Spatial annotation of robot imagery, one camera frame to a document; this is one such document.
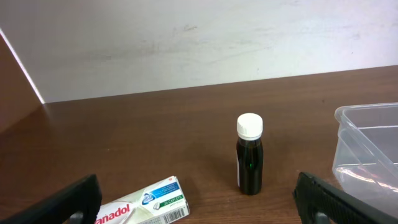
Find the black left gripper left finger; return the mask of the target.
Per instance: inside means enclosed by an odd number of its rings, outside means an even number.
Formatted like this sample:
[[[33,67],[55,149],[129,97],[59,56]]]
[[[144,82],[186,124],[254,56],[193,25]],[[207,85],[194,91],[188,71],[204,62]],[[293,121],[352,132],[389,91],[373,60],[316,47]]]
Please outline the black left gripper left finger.
[[[39,201],[2,224],[94,223],[100,210],[102,194],[94,174],[72,183],[53,195]]]

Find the dark bottle white cap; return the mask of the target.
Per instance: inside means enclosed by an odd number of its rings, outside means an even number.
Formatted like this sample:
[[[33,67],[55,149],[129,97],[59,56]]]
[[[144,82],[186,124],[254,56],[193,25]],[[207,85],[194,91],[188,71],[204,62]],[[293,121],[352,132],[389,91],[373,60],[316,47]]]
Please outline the dark bottle white cap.
[[[256,195],[262,188],[264,151],[261,141],[263,120],[255,113],[237,118],[236,163],[237,181],[245,195]]]

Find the clear plastic container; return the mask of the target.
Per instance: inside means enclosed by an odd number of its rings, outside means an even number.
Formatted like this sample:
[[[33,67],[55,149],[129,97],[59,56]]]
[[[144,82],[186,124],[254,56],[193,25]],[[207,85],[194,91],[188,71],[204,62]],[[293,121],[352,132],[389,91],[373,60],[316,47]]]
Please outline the clear plastic container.
[[[332,171],[342,189],[397,217],[397,103],[342,106]]]

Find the white Panadol medicine box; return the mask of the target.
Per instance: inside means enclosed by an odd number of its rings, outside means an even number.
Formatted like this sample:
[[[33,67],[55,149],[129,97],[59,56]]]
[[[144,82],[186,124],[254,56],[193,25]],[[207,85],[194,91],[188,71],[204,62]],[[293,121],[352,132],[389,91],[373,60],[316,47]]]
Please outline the white Panadol medicine box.
[[[96,224],[169,224],[190,214],[176,176],[100,206]]]

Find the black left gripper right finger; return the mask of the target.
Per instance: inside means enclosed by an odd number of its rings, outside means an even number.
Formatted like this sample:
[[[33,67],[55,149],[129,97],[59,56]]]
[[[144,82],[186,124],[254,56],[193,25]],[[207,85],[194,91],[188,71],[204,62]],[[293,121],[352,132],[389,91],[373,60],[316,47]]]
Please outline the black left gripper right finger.
[[[299,173],[292,194],[303,224],[397,223],[397,218],[352,197],[308,172]]]

